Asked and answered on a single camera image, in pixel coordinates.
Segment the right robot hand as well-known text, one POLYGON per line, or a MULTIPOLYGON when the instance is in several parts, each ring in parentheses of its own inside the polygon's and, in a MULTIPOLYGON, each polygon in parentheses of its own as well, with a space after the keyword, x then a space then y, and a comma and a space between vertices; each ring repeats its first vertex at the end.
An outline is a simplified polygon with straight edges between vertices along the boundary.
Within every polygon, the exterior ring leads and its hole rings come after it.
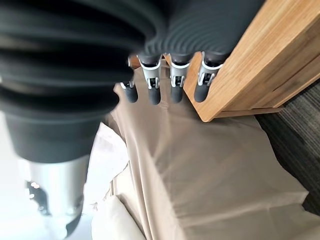
POLYGON ((68 238, 82 215, 94 138, 118 104, 114 86, 138 100, 137 55, 149 101, 161 100, 160 66, 171 58, 171 97, 182 99, 187 69, 202 59, 194 91, 201 103, 261 0, 3 0, 0 109, 25 186, 47 227, 68 238))

